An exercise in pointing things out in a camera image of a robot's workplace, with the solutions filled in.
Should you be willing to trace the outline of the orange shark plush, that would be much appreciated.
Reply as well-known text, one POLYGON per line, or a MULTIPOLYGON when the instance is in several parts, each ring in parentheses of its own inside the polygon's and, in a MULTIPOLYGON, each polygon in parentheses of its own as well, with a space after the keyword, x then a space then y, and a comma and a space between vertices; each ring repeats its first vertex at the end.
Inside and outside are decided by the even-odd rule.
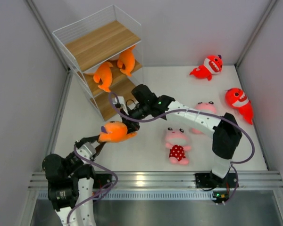
POLYGON ((127 126, 120 121, 110 121, 101 126, 98 141, 108 143, 119 143, 133 138, 137 132, 128 133, 127 126))
POLYGON ((128 77, 132 76, 131 72, 135 67, 135 56, 133 54, 135 47, 134 45, 121 52, 117 60, 117 67, 120 69, 120 72, 128 77))
POLYGON ((95 73, 86 73, 86 75, 93 76, 95 83, 99 83, 101 81, 102 84, 98 85, 98 88, 107 93, 111 92, 109 87, 113 81, 111 67, 113 67, 112 63, 106 61, 98 67, 95 73))

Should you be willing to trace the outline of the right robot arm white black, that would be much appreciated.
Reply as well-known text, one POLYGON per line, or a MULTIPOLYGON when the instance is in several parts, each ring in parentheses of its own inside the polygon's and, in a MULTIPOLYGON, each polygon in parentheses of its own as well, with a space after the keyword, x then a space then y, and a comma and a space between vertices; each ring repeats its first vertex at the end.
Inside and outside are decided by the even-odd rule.
POLYGON ((137 105, 133 109, 124 105, 120 111, 133 119, 133 122, 123 119, 123 122, 129 126, 130 132, 137 131, 140 122, 149 115, 185 124, 201 131, 212 138, 212 151, 215 154, 207 182, 215 187, 221 187, 227 183, 231 160, 242 137, 242 132, 232 114, 218 116, 189 108, 172 97, 156 96, 144 84, 136 86, 131 94, 137 100, 137 105))

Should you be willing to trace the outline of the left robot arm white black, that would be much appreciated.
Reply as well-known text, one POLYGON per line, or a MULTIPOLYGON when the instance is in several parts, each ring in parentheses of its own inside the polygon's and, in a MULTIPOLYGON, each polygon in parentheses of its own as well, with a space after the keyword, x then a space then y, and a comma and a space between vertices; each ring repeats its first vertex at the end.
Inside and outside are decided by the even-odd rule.
POLYGON ((91 200, 79 203, 92 196, 92 188, 97 183, 93 166, 80 157, 90 161, 100 153, 104 143, 96 148, 92 143, 99 140, 99 135, 84 137, 75 142, 74 150, 63 158, 56 153, 47 155, 42 162, 42 169, 48 181, 48 199, 64 226, 95 226, 93 203, 91 200))

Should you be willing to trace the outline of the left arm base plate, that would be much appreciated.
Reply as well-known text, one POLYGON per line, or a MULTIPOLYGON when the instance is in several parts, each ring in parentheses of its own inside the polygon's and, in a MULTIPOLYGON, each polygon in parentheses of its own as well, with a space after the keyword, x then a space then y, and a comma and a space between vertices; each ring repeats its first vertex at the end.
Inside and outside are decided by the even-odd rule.
POLYGON ((112 185, 112 175, 108 173, 97 174, 94 179, 92 195, 98 191, 105 191, 112 185))

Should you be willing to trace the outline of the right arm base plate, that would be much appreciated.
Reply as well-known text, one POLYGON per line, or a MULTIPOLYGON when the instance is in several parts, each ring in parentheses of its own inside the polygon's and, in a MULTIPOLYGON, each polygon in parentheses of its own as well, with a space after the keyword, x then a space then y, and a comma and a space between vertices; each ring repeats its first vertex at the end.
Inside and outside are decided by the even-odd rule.
POLYGON ((237 173, 228 172, 224 178, 210 173, 196 173, 196 187, 205 192, 213 192, 213 202, 216 205, 225 205, 230 201, 239 187, 237 173))

